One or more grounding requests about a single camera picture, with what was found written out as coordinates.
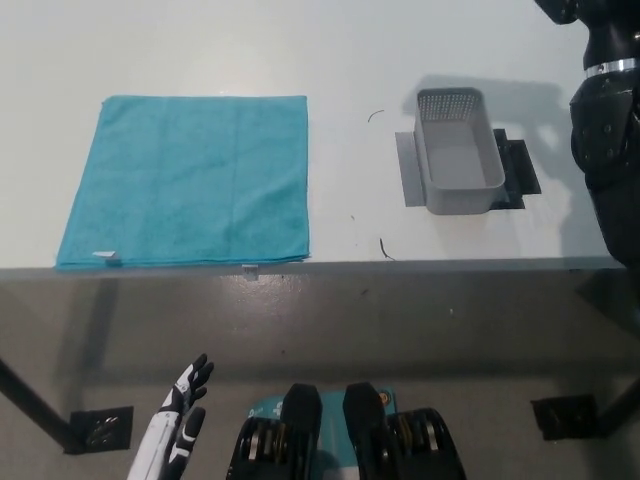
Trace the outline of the white and black left hand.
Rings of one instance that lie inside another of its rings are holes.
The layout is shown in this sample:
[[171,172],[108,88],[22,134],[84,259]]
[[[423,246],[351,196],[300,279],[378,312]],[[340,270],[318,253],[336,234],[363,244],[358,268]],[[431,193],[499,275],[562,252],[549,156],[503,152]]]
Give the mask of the white and black left hand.
[[207,393],[214,364],[206,354],[190,363],[151,418],[128,472],[128,479],[181,479],[206,416],[195,407]]

